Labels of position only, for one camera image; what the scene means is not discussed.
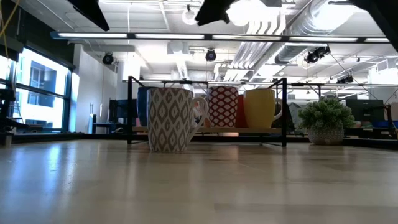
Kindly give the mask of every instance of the blue mug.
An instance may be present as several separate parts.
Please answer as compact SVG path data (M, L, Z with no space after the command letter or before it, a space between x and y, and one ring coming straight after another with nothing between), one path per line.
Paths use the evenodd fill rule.
M147 126L147 91L155 87L140 87L137 94L137 112L141 126Z

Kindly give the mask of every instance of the green plant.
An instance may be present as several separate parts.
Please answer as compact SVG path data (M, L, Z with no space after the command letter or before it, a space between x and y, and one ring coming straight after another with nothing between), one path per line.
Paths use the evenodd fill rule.
M321 98L318 102L309 103L298 112L298 116L302 119L300 128L336 129L351 128L354 125L351 108L334 98Z

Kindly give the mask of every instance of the ceiling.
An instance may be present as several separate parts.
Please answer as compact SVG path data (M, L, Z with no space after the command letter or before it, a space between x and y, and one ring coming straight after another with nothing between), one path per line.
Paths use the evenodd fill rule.
M295 6L287 10L287 21L291 19L308 2L308 0L296 0ZM172 33L214 33L214 34L243 34L248 26L236 26L233 23L225 24L223 21L214 22L205 26L187 25L182 21L182 12L185 6L164 5L165 15L161 11L159 4L108 4L100 0L99 3L104 16L111 28L110 32L128 32L128 17L130 22L130 32L172 32ZM62 32L101 32L88 19L77 13L67 0L22 0L21 7L50 27ZM343 36L384 36L376 23L367 12L359 11L353 14L347 22L337 28L332 35ZM85 47L90 51L93 48L101 49L108 45L133 45L146 61L142 67L142 73L162 74L176 70L176 64L159 59L160 55L165 55L167 41L156 40L92 40L91 46ZM239 42L205 42L188 41L188 46L196 46L216 49L218 59L231 61L237 53L241 43ZM380 57L397 55L391 45L369 45L369 44L331 44L332 54L345 69L358 66L366 61L375 61ZM115 52L117 58L123 59L126 52ZM213 71L216 62L206 63L204 60L205 52L195 51L194 57L188 61L188 70L208 70ZM292 80L301 80L297 77L323 77L328 78L343 71L340 65L332 57L324 58L320 63L309 69L302 66L302 57L297 57L297 66L288 66L282 70L283 76L292 77ZM360 70L358 75L366 74Z

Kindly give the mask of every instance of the yellow mug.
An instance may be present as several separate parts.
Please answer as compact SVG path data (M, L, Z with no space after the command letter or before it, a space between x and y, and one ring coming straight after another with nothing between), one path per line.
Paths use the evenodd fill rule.
M269 89L248 90L244 92L244 114L249 128L271 128L272 122L282 116L282 109L277 116L275 114L275 91Z

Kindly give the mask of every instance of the potted plant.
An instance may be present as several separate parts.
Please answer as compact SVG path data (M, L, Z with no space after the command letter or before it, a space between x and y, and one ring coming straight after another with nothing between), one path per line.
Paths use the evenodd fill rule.
M309 103L298 112L302 119L301 128L308 129L310 142L319 145L337 145L344 139L344 129L354 125L351 108L344 106L337 99L321 98Z

